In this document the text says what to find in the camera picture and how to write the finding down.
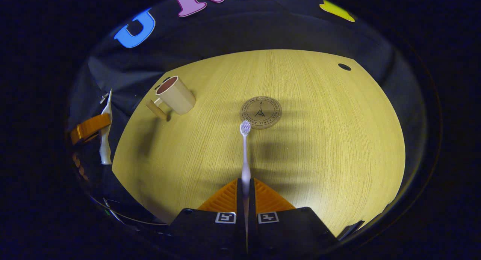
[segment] toothbrush handle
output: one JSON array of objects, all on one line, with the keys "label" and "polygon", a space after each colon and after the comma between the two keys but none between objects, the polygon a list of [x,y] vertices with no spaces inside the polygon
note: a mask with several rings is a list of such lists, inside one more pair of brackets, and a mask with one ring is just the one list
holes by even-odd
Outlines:
[{"label": "toothbrush handle", "polygon": [[244,197],[249,196],[249,182],[251,181],[251,169],[249,168],[249,163],[247,162],[247,135],[244,136],[244,163],[242,163],[242,193]]}]

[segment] wood grain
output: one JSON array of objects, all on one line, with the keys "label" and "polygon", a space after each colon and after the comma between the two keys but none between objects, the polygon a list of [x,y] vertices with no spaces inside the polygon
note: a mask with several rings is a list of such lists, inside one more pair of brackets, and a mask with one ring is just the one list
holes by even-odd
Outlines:
[{"label": "wood grain", "polygon": [[[145,103],[174,75],[197,102],[167,122]],[[356,61],[314,51],[232,53],[165,73],[130,118],[113,172],[146,209],[172,222],[240,177],[239,111],[260,95],[278,100],[283,114],[271,128],[251,130],[251,176],[295,207],[311,207],[335,236],[369,222],[395,198],[405,154],[394,109]]]}]

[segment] toothbrush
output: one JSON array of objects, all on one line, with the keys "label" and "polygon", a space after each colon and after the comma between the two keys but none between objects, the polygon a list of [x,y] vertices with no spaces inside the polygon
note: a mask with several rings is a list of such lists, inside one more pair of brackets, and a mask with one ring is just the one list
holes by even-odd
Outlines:
[{"label": "toothbrush", "polygon": [[244,198],[249,198],[249,182],[251,181],[251,169],[249,168],[249,163],[247,162],[247,135],[251,131],[251,123],[244,120],[240,124],[240,133],[244,138],[244,163],[242,164],[242,194]]},{"label": "toothbrush", "polygon": [[244,138],[244,163],[242,164],[242,194],[244,202],[244,217],[245,217],[245,232],[247,234],[247,224],[249,217],[249,183],[251,181],[251,169],[249,168],[249,163],[247,162],[247,135],[251,131],[251,123],[247,120],[240,124],[240,133]]}]

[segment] round coaster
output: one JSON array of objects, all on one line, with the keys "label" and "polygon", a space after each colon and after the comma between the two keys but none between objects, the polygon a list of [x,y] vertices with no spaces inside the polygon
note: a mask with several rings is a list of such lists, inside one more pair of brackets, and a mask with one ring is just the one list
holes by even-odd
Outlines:
[{"label": "round coaster", "polygon": [[268,96],[256,96],[244,103],[240,119],[251,123],[251,128],[263,130],[272,127],[282,115],[280,103]]}]

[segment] mug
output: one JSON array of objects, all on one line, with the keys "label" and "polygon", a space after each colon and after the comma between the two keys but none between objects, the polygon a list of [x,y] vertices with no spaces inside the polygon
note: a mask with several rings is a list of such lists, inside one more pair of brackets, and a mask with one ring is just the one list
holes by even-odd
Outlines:
[{"label": "mug", "polygon": [[165,80],[155,91],[155,94],[158,99],[154,102],[149,101],[147,106],[163,119],[166,119],[167,115],[159,108],[162,102],[165,102],[179,115],[188,113],[195,105],[194,95],[178,76]]}]

